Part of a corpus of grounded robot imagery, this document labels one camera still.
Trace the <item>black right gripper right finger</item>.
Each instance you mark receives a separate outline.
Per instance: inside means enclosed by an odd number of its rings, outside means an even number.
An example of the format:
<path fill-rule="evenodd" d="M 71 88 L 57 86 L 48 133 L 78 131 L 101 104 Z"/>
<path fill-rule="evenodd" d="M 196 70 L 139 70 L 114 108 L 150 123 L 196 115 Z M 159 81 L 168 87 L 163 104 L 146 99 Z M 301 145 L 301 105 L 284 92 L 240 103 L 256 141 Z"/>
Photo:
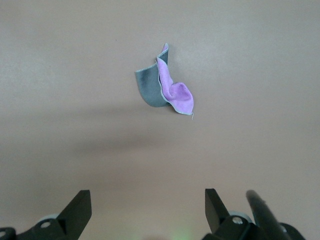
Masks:
<path fill-rule="evenodd" d="M 228 211 L 213 188 L 205 190 L 205 216 L 210 233 L 205 240 L 264 240 L 262 231 L 245 213 Z"/>

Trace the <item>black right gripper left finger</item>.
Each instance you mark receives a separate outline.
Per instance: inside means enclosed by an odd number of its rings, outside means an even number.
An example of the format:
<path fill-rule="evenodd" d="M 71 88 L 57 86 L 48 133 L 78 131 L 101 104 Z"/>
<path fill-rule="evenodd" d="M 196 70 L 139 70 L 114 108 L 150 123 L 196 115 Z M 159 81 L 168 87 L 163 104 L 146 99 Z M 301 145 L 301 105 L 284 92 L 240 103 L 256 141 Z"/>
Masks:
<path fill-rule="evenodd" d="M 55 218 L 39 221 L 16 240 L 77 240 L 92 216 L 91 193 L 81 190 Z"/>

